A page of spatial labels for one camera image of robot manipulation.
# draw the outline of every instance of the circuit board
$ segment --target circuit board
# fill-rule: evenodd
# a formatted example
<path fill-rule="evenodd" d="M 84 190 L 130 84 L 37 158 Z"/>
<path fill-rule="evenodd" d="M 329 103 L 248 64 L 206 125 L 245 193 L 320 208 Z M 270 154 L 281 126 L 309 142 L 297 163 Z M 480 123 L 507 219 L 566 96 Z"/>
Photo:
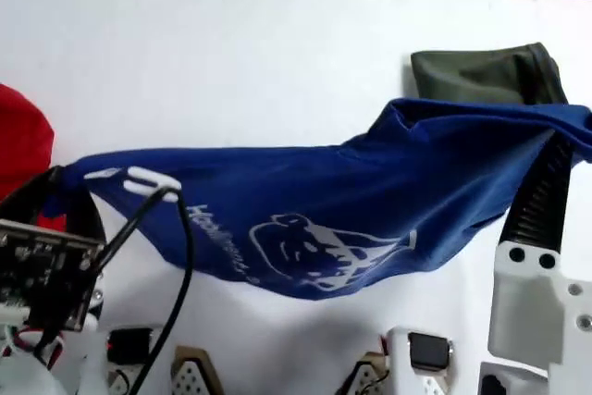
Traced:
<path fill-rule="evenodd" d="M 81 330 L 93 293 L 89 274 L 103 248 L 100 241 L 0 219 L 0 324 L 58 322 Z"/>

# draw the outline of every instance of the green cloth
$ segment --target green cloth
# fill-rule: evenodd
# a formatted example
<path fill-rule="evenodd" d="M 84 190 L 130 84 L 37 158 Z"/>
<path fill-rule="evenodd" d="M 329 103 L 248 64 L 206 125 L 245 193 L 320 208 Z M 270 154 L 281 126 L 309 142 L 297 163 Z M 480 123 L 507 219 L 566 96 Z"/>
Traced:
<path fill-rule="evenodd" d="M 494 51 L 411 56 L 419 97 L 488 104 L 566 104 L 559 69 L 542 43 Z"/>

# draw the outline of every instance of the white table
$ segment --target white table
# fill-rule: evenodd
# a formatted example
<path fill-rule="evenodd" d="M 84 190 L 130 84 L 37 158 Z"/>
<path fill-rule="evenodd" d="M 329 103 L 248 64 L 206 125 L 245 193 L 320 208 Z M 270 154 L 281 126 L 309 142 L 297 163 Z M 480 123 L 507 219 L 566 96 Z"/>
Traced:
<path fill-rule="evenodd" d="M 57 164 L 140 147 L 339 143 L 413 95 L 409 54 L 424 49 L 540 41 L 570 101 L 591 104 L 591 23 L 587 0 L 0 0 L 0 81 L 47 115 Z M 591 179 L 589 166 L 574 171 L 563 243 L 563 269 L 587 279 Z M 122 217 L 101 209 L 113 233 Z M 206 348 L 230 395 L 315 395 L 404 324 L 452 338 L 453 393 L 475 393 L 500 228 L 437 272 L 331 301 L 195 274 L 171 342 Z M 102 325 L 162 323 L 180 277 L 135 235 L 106 270 Z M 144 393 L 167 392 L 171 353 Z"/>

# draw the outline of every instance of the screw hole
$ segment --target screw hole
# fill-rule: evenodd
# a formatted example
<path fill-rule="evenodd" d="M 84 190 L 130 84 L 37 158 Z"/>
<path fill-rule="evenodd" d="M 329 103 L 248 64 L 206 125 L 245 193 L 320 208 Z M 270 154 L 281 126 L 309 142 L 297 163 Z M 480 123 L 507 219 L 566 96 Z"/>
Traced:
<path fill-rule="evenodd" d="M 555 256 L 549 253 L 541 254 L 540 258 L 538 258 L 538 263 L 541 267 L 549 270 L 555 266 Z"/>
<path fill-rule="evenodd" d="M 572 296 L 581 295 L 583 292 L 582 286 L 580 286 L 579 284 L 570 284 L 569 287 L 567 288 L 567 291 Z"/>
<path fill-rule="evenodd" d="M 580 330 L 589 332 L 592 330 L 592 316 L 590 315 L 579 315 L 575 320 L 575 324 L 580 327 Z"/>
<path fill-rule="evenodd" d="M 522 263 L 526 254 L 524 253 L 524 249 L 520 247 L 514 247 L 510 250 L 510 259 L 514 261 L 514 263 Z"/>

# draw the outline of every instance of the blue cloth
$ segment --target blue cloth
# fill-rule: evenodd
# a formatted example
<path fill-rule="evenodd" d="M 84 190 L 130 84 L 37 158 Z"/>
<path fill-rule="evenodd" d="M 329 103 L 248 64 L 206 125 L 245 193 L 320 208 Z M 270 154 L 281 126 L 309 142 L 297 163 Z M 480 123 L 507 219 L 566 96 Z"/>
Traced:
<path fill-rule="evenodd" d="M 189 207 L 196 270 L 317 300 L 445 264 L 503 215 L 554 130 L 577 159 L 592 159 L 590 118 L 576 105 L 400 99 L 342 145 L 99 154 L 67 166 L 64 187 L 87 187 L 130 217 L 143 198 L 122 188 L 127 167 L 174 177 Z M 159 204 L 141 231 L 184 266 L 175 205 Z"/>

